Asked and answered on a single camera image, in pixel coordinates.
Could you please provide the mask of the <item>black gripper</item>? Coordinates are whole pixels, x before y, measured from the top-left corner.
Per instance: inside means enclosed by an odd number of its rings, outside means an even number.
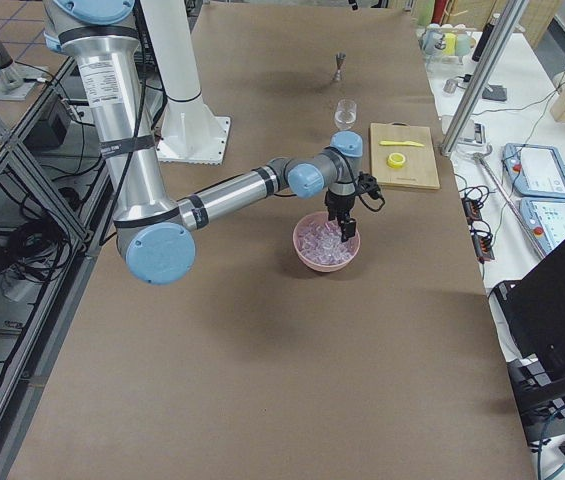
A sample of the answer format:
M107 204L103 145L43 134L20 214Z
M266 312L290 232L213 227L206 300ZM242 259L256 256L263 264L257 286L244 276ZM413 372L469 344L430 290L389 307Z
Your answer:
M325 194L328 229L336 229L340 223L341 242L346 243L357 234L357 221L351 216L356 199L368 194L371 199L380 199L380 186L375 177L360 172L357 179L349 183L335 183L328 187Z

